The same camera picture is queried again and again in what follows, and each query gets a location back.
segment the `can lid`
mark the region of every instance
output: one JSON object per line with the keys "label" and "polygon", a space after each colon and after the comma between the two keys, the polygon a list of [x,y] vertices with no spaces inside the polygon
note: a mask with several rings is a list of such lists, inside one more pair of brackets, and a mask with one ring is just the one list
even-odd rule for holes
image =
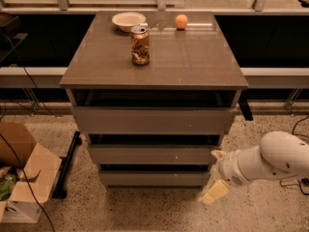
{"label": "can lid", "polygon": [[134,26],[131,28],[131,33],[133,34],[144,34],[147,32],[147,27],[145,26]]}

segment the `drawer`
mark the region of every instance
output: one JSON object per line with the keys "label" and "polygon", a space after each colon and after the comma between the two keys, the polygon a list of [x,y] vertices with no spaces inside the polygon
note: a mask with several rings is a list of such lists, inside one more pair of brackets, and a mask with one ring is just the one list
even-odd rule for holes
{"label": "drawer", "polygon": [[187,170],[101,170],[98,175],[106,186],[205,186],[210,172],[205,169]]}
{"label": "drawer", "polygon": [[106,109],[73,107],[79,130],[117,134],[224,134],[232,126],[236,108],[228,109]]}
{"label": "drawer", "polygon": [[94,163],[106,164],[210,164],[215,159],[211,148],[168,147],[101,147],[88,148]]}

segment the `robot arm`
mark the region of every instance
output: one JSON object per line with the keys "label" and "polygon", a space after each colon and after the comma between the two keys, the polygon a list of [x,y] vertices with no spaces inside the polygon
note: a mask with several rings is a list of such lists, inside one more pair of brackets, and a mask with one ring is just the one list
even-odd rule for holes
{"label": "robot arm", "polygon": [[226,195],[231,186],[241,187],[256,180],[309,177],[309,145],[287,132],[270,132],[259,146],[250,149],[211,153],[217,163],[200,196],[206,204]]}

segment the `orange ball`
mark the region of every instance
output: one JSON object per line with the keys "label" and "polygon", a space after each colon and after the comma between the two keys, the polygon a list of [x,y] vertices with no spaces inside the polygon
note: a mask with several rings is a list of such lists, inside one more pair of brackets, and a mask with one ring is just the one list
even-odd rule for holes
{"label": "orange ball", "polygon": [[178,29],[185,29],[186,25],[187,25],[187,17],[185,14],[179,14],[177,15],[176,19],[175,19],[175,23]]}

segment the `box flap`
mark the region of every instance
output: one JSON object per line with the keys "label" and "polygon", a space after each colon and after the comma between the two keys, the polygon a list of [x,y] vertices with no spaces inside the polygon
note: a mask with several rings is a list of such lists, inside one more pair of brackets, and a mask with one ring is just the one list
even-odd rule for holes
{"label": "box flap", "polygon": [[4,209],[6,209],[7,202],[6,201],[0,201],[0,221],[2,220],[2,216],[4,213]]}
{"label": "box flap", "polygon": [[[61,159],[39,143],[36,145],[28,159],[24,168],[27,177],[36,176],[40,172],[37,181],[35,183],[30,183],[31,188],[40,203],[44,203],[48,200],[60,164]],[[26,182],[16,183],[9,200],[18,202],[35,202]]]}
{"label": "box flap", "polygon": [[0,123],[0,133],[13,147],[23,165],[19,165],[12,149],[2,138],[0,138],[0,162],[10,166],[23,167],[37,143],[33,135],[25,125],[20,123]]}

